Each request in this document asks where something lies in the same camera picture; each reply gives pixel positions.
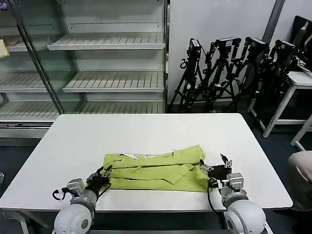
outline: white side table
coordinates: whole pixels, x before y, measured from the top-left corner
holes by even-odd
[[[291,145],[297,146],[301,151],[305,151],[306,149],[300,144],[301,138],[304,136],[304,134],[310,130],[312,126],[312,115],[310,118],[305,122],[305,124],[302,126],[300,131],[297,133],[297,135],[292,139]]]
[[[296,89],[312,89],[312,77],[309,76],[307,73],[289,72],[288,76],[290,79],[290,86],[281,103],[279,104],[275,114],[271,118],[270,123],[267,126],[265,126],[260,121],[261,128],[264,131],[263,133],[264,138],[267,138],[269,136],[273,127],[277,124],[304,124],[306,122],[306,120],[301,119],[279,119],[285,107],[287,106],[293,94],[295,93]],[[256,117],[257,114],[253,108],[254,102],[250,104],[248,111],[251,112],[254,117]]]

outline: green shirt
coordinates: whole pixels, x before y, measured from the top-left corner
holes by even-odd
[[[199,160],[199,145],[164,155],[107,154],[104,168],[112,165],[111,189],[206,192],[208,177]]]

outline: display shelf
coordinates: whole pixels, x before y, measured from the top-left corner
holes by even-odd
[[[68,72],[49,72],[52,86],[55,90],[63,88]],[[38,72],[0,72],[0,92],[3,93],[46,93],[47,90]]]
[[[77,114],[162,114],[163,102],[86,102]]]
[[[48,45],[49,50],[163,49],[163,33],[67,34]]]
[[[48,36],[33,36],[32,42],[36,50],[44,50],[49,44]],[[24,41],[20,37],[8,37],[4,39],[9,52],[27,52]]]
[[[63,88],[71,93],[163,92],[163,71],[78,72]]]
[[[0,109],[0,120],[54,120],[58,116],[51,101],[10,101]]]

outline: black cable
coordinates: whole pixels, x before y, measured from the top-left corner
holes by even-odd
[[[65,199],[66,193],[63,193],[62,198],[56,197],[55,194],[59,194],[59,191],[57,189],[52,193],[52,197],[57,201],[63,201]]]
[[[237,193],[237,192],[240,191],[240,189],[235,189],[235,188],[233,188],[233,187],[232,187],[231,185],[229,185],[229,184],[227,184],[226,187],[232,189],[235,193]]]
[[[205,54],[205,56],[206,56],[206,52],[205,52],[205,50],[204,50],[204,47],[201,46],[201,44],[199,43],[199,41],[197,41],[197,42],[198,42],[199,46],[201,47],[201,49],[203,50],[203,52],[204,52],[204,54]]]
[[[214,207],[213,207],[213,205],[212,205],[212,203],[211,203],[211,199],[210,199],[210,191],[209,191],[209,189],[210,189],[210,185],[211,185],[211,181],[213,181],[213,180],[215,180],[215,178],[210,178],[210,179],[208,180],[208,186],[207,186],[207,196],[208,196],[208,202],[209,202],[209,205],[210,205],[210,207],[211,207],[212,211],[213,211],[213,212],[215,212],[215,213],[217,213],[217,211],[214,209]]]
[[[221,225],[221,228],[222,228],[223,230],[226,230],[226,229],[227,229],[227,226],[226,226],[226,223],[225,223],[225,219],[224,219],[224,216],[223,216],[223,212],[217,212],[217,211],[214,209],[214,207],[213,207],[213,205],[212,205],[212,203],[211,203],[210,191],[209,191],[210,185],[212,185],[212,182],[211,182],[211,181],[214,181],[214,182],[216,183],[216,179],[215,179],[215,178],[210,178],[210,179],[208,180],[208,185],[207,185],[208,202],[209,202],[209,205],[210,205],[212,211],[218,216],[218,218],[219,218],[219,223],[220,223],[220,225]]]
[[[104,191],[102,193],[100,193],[100,195],[98,196],[99,198],[103,195],[103,193],[105,193],[110,187],[111,187],[111,183],[108,183],[108,187],[106,189],[104,189]]]
[[[69,190],[69,189],[67,189],[66,192],[65,192],[64,194],[66,194],[66,193],[70,193],[70,194],[73,195],[74,197],[78,197],[78,196],[79,196],[78,193],[77,193],[76,191],[74,191],[74,190]]]

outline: shelf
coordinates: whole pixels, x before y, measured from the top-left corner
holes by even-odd
[[[51,101],[10,101],[0,109],[0,120],[55,120],[59,116]]]
[[[48,45],[49,50],[118,50],[165,48],[163,33],[67,34]]]
[[[55,90],[63,88],[68,72],[49,72]],[[38,72],[0,72],[0,92],[2,93],[46,93]]]
[[[77,114],[162,114],[163,102],[99,102],[83,105]]]
[[[78,72],[63,91],[68,93],[163,92],[163,71]]]
[[[9,52],[27,52],[25,43],[20,37],[9,37],[4,41]],[[34,36],[32,42],[37,51],[46,49],[49,44],[47,36]]]

